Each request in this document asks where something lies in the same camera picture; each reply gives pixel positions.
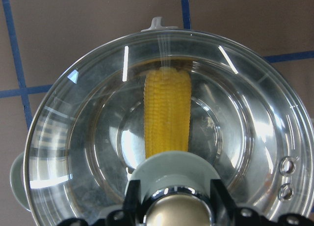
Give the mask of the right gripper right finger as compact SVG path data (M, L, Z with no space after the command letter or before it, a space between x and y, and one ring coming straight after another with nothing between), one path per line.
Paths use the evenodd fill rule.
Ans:
M221 179L210 181L210 203L216 221L233 221L237 208Z

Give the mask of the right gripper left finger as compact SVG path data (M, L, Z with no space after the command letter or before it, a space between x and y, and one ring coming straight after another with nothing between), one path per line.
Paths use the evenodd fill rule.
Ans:
M141 181L131 180L128 183L127 193L123 202L123 218L124 224L138 224L142 222L141 207Z

